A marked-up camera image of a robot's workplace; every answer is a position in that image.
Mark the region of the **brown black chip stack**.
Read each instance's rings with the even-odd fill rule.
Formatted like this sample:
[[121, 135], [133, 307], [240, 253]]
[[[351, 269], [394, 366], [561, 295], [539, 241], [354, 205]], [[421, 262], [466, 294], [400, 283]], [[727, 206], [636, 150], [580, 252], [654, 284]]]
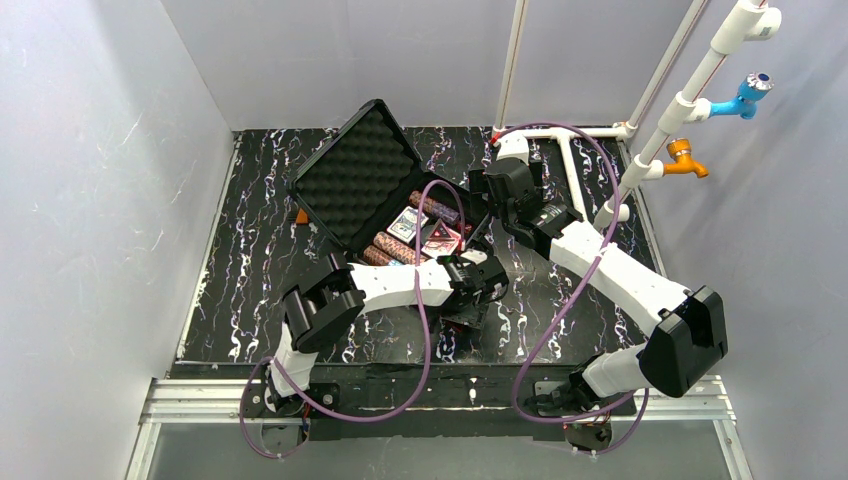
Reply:
[[421, 191], [412, 191], [408, 197], [410, 205], [416, 209], [422, 209], [426, 214], [438, 216], [440, 204], [429, 197], [422, 198], [422, 196]]

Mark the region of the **purple poker chip stack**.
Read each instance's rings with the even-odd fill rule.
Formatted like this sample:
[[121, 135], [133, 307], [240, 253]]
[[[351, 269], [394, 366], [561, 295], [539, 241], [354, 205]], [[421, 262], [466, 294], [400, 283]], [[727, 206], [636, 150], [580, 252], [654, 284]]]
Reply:
[[433, 212], [435, 215], [439, 216], [444, 222], [451, 225], [457, 225], [461, 221], [461, 215], [458, 211], [442, 204], [435, 205], [433, 207]]

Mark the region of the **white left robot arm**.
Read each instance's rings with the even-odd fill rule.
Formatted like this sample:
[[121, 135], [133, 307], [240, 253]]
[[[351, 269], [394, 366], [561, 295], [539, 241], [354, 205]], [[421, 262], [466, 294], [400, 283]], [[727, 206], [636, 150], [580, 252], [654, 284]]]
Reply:
[[447, 316], [463, 315], [472, 309], [486, 311], [508, 290], [500, 261], [476, 250], [418, 266], [351, 264], [331, 254], [283, 296], [281, 338], [265, 375], [264, 404], [277, 413], [297, 389], [307, 390], [318, 353], [361, 315], [418, 305]]

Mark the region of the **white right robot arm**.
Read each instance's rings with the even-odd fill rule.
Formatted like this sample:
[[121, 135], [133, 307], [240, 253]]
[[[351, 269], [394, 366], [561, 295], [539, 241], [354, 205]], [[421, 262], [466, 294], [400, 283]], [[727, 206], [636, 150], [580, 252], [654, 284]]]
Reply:
[[587, 280], [636, 322], [647, 340], [581, 364], [537, 411], [586, 413], [602, 400], [654, 388], [680, 398], [728, 352], [721, 296], [673, 282], [621, 251], [567, 204], [544, 200], [539, 167], [516, 158], [468, 174], [470, 192], [520, 245]]

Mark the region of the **black foam-lined poker case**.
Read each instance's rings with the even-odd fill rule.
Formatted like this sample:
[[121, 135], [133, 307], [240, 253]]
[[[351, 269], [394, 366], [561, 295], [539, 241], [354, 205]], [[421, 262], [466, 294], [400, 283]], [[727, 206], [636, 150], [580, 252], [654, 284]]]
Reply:
[[299, 167], [288, 191], [334, 244], [358, 256], [437, 178], [386, 103], [373, 99]]

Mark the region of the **all-in triangle button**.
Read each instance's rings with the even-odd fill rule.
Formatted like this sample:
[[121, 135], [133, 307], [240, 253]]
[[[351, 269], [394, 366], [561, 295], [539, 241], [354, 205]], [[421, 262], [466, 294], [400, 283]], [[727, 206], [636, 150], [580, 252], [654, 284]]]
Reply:
[[438, 243], [449, 243], [455, 240], [455, 235], [452, 230], [444, 223], [443, 220], [439, 219], [432, 225], [428, 225], [424, 231], [424, 241], [428, 242], [438, 242]]
[[468, 308], [456, 312], [443, 312], [440, 320], [451, 328], [481, 330], [486, 318], [486, 309]]

